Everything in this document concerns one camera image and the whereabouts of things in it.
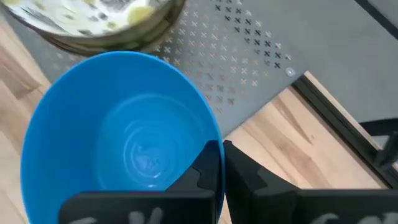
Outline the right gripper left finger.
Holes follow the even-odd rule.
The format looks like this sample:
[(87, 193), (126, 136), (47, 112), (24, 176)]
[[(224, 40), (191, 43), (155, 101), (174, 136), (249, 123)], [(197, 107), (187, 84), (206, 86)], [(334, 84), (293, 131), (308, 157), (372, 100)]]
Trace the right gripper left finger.
[(215, 224), (221, 156), (211, 140), (165, 191), (82, 192), (63, 202), (58, 224)]

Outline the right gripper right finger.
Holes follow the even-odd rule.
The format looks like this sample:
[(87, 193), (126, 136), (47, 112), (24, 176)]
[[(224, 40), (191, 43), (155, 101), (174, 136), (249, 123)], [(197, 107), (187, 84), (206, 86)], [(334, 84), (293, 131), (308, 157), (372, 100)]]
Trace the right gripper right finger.
[(300, 189), (224, 141), (233, 224), (398, 224), (398, 190)]

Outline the blue plastic bowl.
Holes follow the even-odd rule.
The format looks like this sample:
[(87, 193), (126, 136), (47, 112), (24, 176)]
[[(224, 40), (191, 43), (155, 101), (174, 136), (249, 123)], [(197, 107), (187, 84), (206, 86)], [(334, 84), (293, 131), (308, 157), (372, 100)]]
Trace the blue plastic bowl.
[(64, 73), (30, 120), (21, 192), (30, 224), (57, 224), (58, 209), (87, 191), (161, 191), (208, 141), (222, 142), (194, 84), (148, 54), (116, 51)]

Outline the grey perforated metal shelf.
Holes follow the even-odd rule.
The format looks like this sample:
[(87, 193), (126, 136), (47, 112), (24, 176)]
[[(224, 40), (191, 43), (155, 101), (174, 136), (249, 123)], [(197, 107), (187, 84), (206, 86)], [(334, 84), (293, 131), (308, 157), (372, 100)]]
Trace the grey perforated metal shelf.
[[(262, 0), (184, 0), (177, 24), (151, 54), (202, 91), (223, 135), (259, 111), (305, 71), (298, 52), (267, 24)], [(60, 50), (0, 5), (46, 78), (57, 80), (87, 56)]]

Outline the black aluminium rig frame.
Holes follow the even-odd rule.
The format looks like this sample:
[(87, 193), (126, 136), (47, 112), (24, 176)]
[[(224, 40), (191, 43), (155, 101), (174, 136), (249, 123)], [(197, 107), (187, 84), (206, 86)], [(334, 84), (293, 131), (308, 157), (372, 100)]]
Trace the black aluminium rig frame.
[(292, 86), (377, 180), (398, 189), (398, 118), (356, 121), (308, 71)]

